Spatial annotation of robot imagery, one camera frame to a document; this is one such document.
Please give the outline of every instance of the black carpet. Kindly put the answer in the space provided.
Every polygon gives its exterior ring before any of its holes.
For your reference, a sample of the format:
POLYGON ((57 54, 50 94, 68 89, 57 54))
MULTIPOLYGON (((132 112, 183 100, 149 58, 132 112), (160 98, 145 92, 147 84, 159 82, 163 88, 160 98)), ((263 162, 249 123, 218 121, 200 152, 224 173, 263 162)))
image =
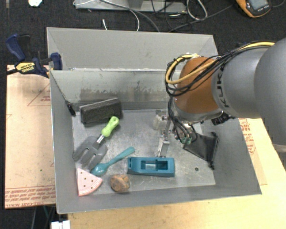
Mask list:
MULTIPOLYGON (((271 0, 278 5, 282 0, 271 0)), ((76 10, 73 0, 43 0, 38 8, 32 8, 28 0, 10 0, 9 9, 6 0, 0 0, 0 73, 4 73, 7 64, 14 64, 16 58, 7 50, 5 39, 14 33, 31 35, 31 50, 40 52, 41 58, 47 57, 47 27, 91 28, 104 30, 102 19, 105 19, 109 30, 135 31, 136 20, 129 11, 88 11, 76 10)), ((185 26, 174 33, 196 33, 214 35, 219 53, 235 48, 238 43, 255 40, 278 41, 286 37, 286 0, 283 5, 273 8, 260 18, 249 18, 241 13, 234 0, 203 0, 209 15, 212 15, 229 5, 232 7, 205 21, 185 26)), ((163 14, 145 13, 159 27, 161 32, 167 32, 180 22, 190 21, 183 16, 179 21, 168 19, 163 14)), ((155 31, 152 24, 142 16, 141 31, 155 31)), ((6 79, 0 78, 0 229, 27 229, 31 227, 34 208, 5 210, 4 199, 4 150, 5 150, 5 119, 6 119, 6 79)), ((44 228, 43 212, 37 210, 36 228, 44 228)))

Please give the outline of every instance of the teal plastic spoon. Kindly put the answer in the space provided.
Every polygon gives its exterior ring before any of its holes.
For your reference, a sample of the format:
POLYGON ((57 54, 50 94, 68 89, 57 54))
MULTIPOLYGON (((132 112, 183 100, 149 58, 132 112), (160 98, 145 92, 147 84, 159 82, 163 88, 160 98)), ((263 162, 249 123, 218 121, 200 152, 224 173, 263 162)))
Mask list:
POLYGON ((134 147, 131 146, 131 147, 125 149, 120 154, 118 154, 116 157, 114 157, 109 162, 97 164, 90 173, 95 175, 95 176, 100 177, 101 175, 103 175, 107 171, 109 166, 120 161, 121 159, 125 158, 126 156, 132 154, 133 152, 134 152, 134 147))

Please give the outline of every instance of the pink sponge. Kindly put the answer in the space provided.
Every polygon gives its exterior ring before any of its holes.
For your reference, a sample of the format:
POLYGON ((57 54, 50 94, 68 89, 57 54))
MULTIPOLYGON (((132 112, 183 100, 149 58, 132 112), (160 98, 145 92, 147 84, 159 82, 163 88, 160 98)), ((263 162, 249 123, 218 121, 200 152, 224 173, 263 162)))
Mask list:
POLYGON ((102 181, 101 178, 77 168, 78 196, 85 196, 92 193, 101 185, 102 181))

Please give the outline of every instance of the blue clamp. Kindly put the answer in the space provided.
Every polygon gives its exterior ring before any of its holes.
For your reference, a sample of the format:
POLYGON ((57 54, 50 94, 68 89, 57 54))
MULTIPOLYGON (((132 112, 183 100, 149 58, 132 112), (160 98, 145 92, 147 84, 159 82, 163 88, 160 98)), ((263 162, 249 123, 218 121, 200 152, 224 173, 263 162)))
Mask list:
POLYGON ((61 56, 57 52, 52 53, 50 58, 44 60, 36 57, 31 58, 29 50, 30 35, 28 34, 18 36, 15 33, 6 39, 5 44, 18 60, 14 65, 15 69, 6 72, 6 75, 19 72, 21 74, 37 74, 48 78, 49 71, 44 65, 49 62, 53 62, 55 70, 62 70, 61 56))
POLYGON ((157 177, 174 177, 174 158, 128 157, 128 174, 157 177))

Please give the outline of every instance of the blue plastic block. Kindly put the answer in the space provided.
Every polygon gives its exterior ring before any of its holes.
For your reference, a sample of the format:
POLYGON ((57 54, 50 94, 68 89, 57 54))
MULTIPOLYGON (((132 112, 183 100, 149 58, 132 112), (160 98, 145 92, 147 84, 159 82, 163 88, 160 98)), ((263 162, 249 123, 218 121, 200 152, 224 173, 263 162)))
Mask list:
POLYGON ((174 158, 128 157, 128 174, 174 177, 174 158))

